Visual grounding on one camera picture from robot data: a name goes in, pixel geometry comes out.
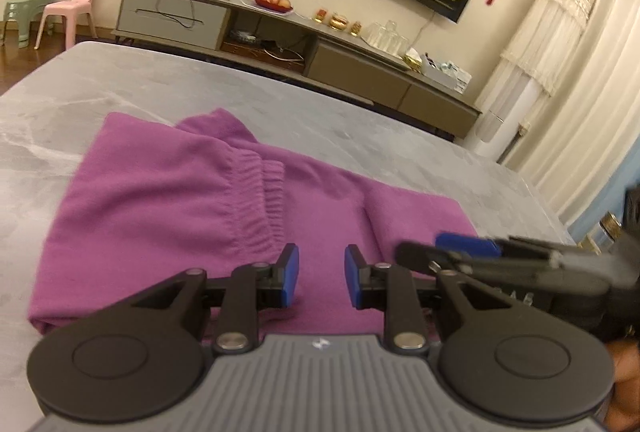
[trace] gray marble tabletop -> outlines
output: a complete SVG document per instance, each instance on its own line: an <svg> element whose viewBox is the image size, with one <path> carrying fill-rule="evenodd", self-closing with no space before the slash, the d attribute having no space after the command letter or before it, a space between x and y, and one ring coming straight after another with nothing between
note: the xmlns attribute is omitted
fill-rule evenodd
<svg viewBox="0 0 640 432"><path fill-rule="evenodd" d="M0 409L41 416L25 376L38 334L26 310L43 239L110 111L163 123L224 107L260 141L388 184L456 199L481 235L571 242L512 171L435 136L296 86L187 58L84 42L0 98Z"/></svg>

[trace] white logo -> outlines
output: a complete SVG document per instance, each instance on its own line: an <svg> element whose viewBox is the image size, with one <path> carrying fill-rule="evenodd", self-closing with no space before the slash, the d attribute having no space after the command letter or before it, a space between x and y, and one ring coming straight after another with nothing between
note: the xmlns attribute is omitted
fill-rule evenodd
<svg viewBox="0 0 640 432"><path fill-rule="evenodd" d="M318 338L317 340L311 342L311 345L314 346L318 351L323 351L331 345L331 342L326 338Z"/></svg>

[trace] purple garment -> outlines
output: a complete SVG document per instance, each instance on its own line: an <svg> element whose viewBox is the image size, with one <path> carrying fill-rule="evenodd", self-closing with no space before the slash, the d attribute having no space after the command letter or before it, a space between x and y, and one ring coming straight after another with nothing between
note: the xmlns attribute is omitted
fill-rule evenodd
<svg viewBox="0 0 640 432"><path fill-rule="evenodd" d="M386 227L385 218L413 223ZM351 307L344 248L357 244L373 263L385 243L432 243L441 231L475 234L455 201L262 145L223 109L177 127L112 113L60 204L29 318L44 332L184 269L223 277L295 242L293 307L268 312L262 330L381 332L382 313Z"/></svg>

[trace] red bowl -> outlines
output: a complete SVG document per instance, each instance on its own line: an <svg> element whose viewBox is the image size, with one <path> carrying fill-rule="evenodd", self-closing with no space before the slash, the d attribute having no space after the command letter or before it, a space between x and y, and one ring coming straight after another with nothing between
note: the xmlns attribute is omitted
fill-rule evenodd
<svg viewBox="0 0 640 432"><path fill-rule="evenodd" d="M285 8L284 6L274 5L273 3L270 3L268 1L263 1L263 0L254 0L254 1L256 5L261 6L262 8L266 8L267 10L273 10L274 12L280 12L281 14L286 14L287 12L290 12L293 10L293 6L290 6L289 8Z"/></svg>

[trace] beige curtain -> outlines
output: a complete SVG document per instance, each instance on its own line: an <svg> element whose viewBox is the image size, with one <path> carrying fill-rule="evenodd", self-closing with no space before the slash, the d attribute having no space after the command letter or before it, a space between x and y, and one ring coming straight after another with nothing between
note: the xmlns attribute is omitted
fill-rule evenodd
<svg viewBox="0 0 640 432"><path fill-rule="evenodd" d="M595 0L556 95L504 164L569 224L640 133L640 0Z"/></svg>

